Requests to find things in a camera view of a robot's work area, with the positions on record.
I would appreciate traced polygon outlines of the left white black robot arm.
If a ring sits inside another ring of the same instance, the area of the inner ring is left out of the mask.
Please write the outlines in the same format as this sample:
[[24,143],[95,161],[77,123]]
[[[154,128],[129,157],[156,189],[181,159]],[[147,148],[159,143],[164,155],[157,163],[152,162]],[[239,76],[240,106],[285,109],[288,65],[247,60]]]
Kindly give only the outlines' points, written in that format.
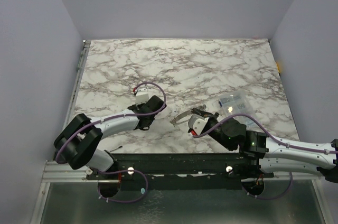
[[55,161],[67,163],[74,170],[83,166],[98,170],[105,179],[115,176],[117,167],[108,151],[98,149],[104,138],[131,130],[148,130],[156,114],[166,108],[165,101],[153,95],[146,103],[129,106],[122,112],[91,119],[85,114],[76,115],[56,138]]

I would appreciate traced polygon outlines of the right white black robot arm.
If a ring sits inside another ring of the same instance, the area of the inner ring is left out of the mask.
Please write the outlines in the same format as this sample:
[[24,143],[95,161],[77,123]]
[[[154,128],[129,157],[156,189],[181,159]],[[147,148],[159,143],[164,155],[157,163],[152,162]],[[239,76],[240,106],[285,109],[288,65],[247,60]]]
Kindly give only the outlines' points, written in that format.
[[245,124],[230,115],[218,121],[212,114],[198,108],[192,109],[188,121],[189,133],[194,138],[210,136],[229,151],[238,150],[245,159],[242,170],[246,176],[258,173],[298,172],[324,177],[337,183],[337,140],[330,143],[298,142],[272,136],[256,119],[247,115],[260,129],[248,130]]

